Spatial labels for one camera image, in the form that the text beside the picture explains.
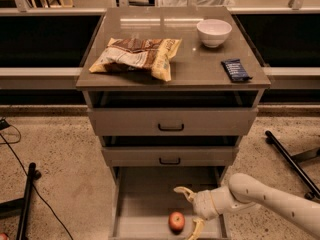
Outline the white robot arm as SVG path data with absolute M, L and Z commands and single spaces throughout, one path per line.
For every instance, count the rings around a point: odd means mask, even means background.
M 174 191 L 185 196 L 192 204 L 196 215 L 193 219 L 193 229 L 186 240 L 197 240 L 207 221 L 225 213 L 237 213 L 256 205 L 268 208 L 320 239 L 319 203 L 271 188 L 244 173 L 232 175 L 227 186 L 213 190 L 195 193 L 186 187 L 178 186 Z

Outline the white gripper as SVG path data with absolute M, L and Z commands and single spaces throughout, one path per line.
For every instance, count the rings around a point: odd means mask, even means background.
M 240 207 L 239 202 L 226 186 L 198 193 L 178 186 L 174 188 L 174 192 L 183 194 L 187 201 L 193 204 L 195 214 L 200 217 L 192 220 L 193 229 L 187 240 L 197 240 L 200 237 L 205 226 L 204 220 L 212 220 L 221 214 L 235 212 Z

